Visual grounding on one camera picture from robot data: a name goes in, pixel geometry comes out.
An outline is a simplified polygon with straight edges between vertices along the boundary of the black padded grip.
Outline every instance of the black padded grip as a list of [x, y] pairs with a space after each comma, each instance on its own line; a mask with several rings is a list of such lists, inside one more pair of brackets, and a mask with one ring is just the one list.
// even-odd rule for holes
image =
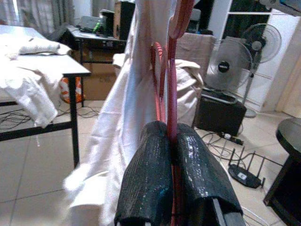
[[121, 184], [115, 225], [152, 226], [171, 220], [173, 181], [166, 125], [155, 121], [144, 126], [138, 150]]
[[185, 124], [178, 124], [177, 158], [187, 211], [203, 201], [217, 198], [227, 212], [242, 213], [226, 172], [195, 130]]

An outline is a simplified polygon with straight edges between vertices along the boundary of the white tabletop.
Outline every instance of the white tabletop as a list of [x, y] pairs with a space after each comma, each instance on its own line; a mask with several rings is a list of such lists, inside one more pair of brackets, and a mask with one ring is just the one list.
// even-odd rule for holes
[[69, 25], [67, 29], [70, 31], [73, 37], [77, 39], [93, 39], [93, 40], [102, 40], [102, 41], [126, 42], [126, 40], [118, 40], [115, 39], [114, 37], [101, 37], [101, 36], [97, 36], [94, 33], [81, 32], [77, 27], [74, 27], [72, 25]]
[[[30, 27], [0, 25], [0, 34], [4, 33], [45, 38]], [[20, 55], [17, 60], [22, 62], [28, 61], [28, 63], [34, 62], [35, 64], [40, 65], [43, 69], [51, 69], [52, 71], [57, 70], [59, 73], [62, 73], [64, 77], [89, 76], [91, 74], [89, 70], [68, 55]]]

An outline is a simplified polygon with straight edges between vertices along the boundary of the black round table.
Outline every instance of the black round table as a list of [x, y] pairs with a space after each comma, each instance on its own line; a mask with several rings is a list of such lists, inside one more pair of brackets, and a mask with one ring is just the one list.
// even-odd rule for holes
[[282, 121], [276, 137], [289, 157], [263, 201], [287, 225], [301, 226], [301, 119]]

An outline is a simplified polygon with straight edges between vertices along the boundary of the desk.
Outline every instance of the desk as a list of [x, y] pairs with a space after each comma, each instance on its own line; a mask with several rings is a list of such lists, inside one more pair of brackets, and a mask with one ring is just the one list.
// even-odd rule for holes
[[287, 225], [301, 225], [301, 119], [282, 121], [276, 137], [290, 155], [263, 201]]
[[[0, 34], [9, 33], [13, 35], [26, 35], [32, 37], [44, 38], [41, 34], [39, 34], [33, 28], [27, 27], [16, 27], [16, 26], [6, 26], [0, 25]], [[52, 70], [58, 70], [63, 74], [65, 78], [69, 79], [69, 93], [70, 93], [70, 114], [71, 121], [49, 124], [44, 129], [42, 127], [34, 127], [27, 129], [19, 129], [9, 132], [0, 133], [0, 141], [11, 140], [15, 138], [27, 137], [42, 133], [48, 133], [63, 129], [71, 129], [72, 130], [72, 144], [73, 144], [73, 161], [74, 167], [79, 163], [79, 142], [78, 142], [78, 127], [77, 127], [77, 109], [76, 109], [76, 97], [75, 97], [75, 78], [76, 77], [85, 77], [90, 76], [91, 72], [87, 70], [85, 67], [77, 63], [70, 56], [58, 56], [58, 55], [50, 55], [50, 56], [41, 56], [41, 55], [23, 55], [18, 56], [19, 61], [35, 61], [40, 62], [46, 67], [51, 68]], [[9, 102], [0, 102], [1, 106], [8, 105], [16, 105], [17, 103], [14, 101]]]
[[[74, 27], [74, 26], [68, 26], [67, 27], [68, 31], [71, 33], [71, 35], [73, 36], [73, 38], [75, 39], [75, 41], [78, 42], [79, 44], [79, 62], [81, 65], [83, 65], [84, 63], [91, 63], [91, 64], [112, 64], [113, 61], [98, 61], [98, 60], [93, 60], [93, 59], [89, 59], [89, 60], [84, 60], [83, 59], [83, 43], [85, 41], [90, 42], [92, 40], [95, 41], [102, 41], [102, 42], [112, 42], [113, 44], [117, 44], [118, 46], [121, 47], [125, 47], [126, 44], [126, 40], [118, 40], [115, 39], [113, 37], [101, 37], [101, 36], [97, 36], [94, 33], [86, 33], [86, 32], [81, 32], [78, 28]], [[81, 78], [81, 105], [82, 107], [84, 106], [84, 82], [83, 79]]]

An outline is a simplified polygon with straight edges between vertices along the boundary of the standing fan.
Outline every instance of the standing fan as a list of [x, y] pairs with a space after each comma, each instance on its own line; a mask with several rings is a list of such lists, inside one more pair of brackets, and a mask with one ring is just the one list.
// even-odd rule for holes
[[237, 99], [228, 90], [246, 82], [252, 65], [251, 53], [241, 42], [232, 37], [219, 41], [210, 58], [202, 96], [225, 104], [235, 104]]
[[[269, 24], [255, 24], [243, 33], [242, 39], [245, 39], [244, 45], [250, 50], [253, 57], [251, 74], [242, 102], [245, 105], [254, 74], [259, 64], [270, 61], [277, 55], [281, 48], [282, 38], [276, 27]], [[256, 117], [256, 112], [247, 109], [245, 117], [254, 118]]]

